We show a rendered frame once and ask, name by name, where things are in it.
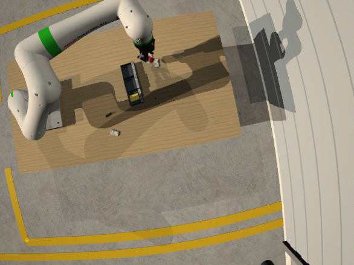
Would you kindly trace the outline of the dark grey rack of labelled bins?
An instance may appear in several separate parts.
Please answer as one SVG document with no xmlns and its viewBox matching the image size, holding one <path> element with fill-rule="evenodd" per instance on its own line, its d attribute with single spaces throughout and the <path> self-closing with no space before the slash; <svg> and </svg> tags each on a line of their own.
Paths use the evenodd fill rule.
<svg viewBox="0 0 354 265">
<path fill-rule="evenodd" d="M 138 79 L 137 70 L 135 69 L 135 63 L 130 62 L 120 66 L 123 75 L 123 81 L 127 92 L 127 97 L 130 106 L 145 103 L 143 93 Z M 138 93 L 139 100 L 131 102 L 130 95 Z"/>
</svg>

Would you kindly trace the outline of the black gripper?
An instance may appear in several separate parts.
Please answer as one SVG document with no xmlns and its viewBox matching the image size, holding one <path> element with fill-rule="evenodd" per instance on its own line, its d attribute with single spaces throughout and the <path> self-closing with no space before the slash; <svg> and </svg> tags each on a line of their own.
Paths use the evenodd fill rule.
<svg viewBox="0 0 354 265">
<path fill-rule="evenodd" d="M 153 52 L 152 51 L 154 51 L 154 49 L 155 49 L 155 39 L 154 39 L 154 43 L 153 43 L 154 45 L 152 45 L 149 49 L 147 49 L 147 50 L 140 50 L 139 49 L 139 51 L 140 51 L 140 55 L 137 57 L 138 59 L 140 59 L 140 60 L 142 60 L 142 61 L 144 61 L 144 62 L 148 62 L 148 63 L 150 63 L 150 59 L 149 59 L 149 56 L 151 56 L 152 58 L 153 58 Z M 144 53 L 145 52 L 145 53 Z M 148 56 L 149 55 L 149 56 Z"/>
</svg>

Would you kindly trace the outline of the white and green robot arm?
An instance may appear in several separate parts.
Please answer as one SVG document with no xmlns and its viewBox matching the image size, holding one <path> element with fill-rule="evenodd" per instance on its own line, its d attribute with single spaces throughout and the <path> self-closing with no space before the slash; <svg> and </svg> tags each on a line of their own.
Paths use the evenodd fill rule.
<svg viewBox="0 0 354 265">
<path fill-rule="evenodd" d="M 153 22 L 138 0 L 104 0 L 18 43 L 14 56 L 28 91 L 14 90 L 8 97 L 8 107 L 27 139 L 44 136 L 50 110 L 62 92 L 49 61 L 87 34 L 116 20 L 121 20 L 136 48 L 147 50 L 154 45 Z"/>
</svg>

